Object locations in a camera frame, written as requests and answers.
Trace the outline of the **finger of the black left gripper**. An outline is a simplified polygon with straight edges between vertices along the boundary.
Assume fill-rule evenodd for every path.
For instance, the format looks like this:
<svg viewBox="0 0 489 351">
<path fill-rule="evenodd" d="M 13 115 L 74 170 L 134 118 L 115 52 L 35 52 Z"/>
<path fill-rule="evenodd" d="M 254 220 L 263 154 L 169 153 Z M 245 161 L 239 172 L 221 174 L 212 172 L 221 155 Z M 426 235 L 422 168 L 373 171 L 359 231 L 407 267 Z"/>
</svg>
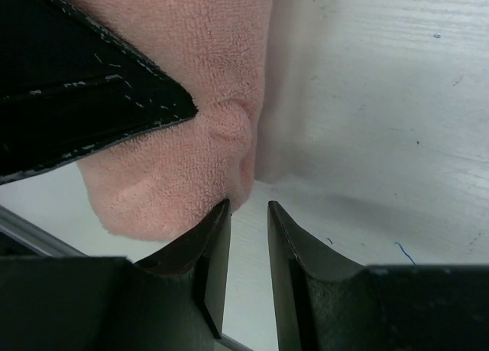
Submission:
<svg viewBox="0 0 489 351">
<path fill-rule="evenodd" d="M 1 182 L 192 119 L 190 94 L 67 0 L 1 0 Z"/>
</svg>

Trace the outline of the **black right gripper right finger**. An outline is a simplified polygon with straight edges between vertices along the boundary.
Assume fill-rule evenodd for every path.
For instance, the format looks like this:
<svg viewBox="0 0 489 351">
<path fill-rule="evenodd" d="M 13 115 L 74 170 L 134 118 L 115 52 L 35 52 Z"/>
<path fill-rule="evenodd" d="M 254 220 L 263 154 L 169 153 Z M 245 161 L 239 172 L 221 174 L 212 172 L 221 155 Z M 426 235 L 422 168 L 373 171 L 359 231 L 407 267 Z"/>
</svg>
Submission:
<svg viewBox="0 0 489 351">
<path fill-rule="evenodd" d="M 485 265 L 360 265 L 276 201 L 268 246 L 281 350 L 486 350 Z"/>
</svg>

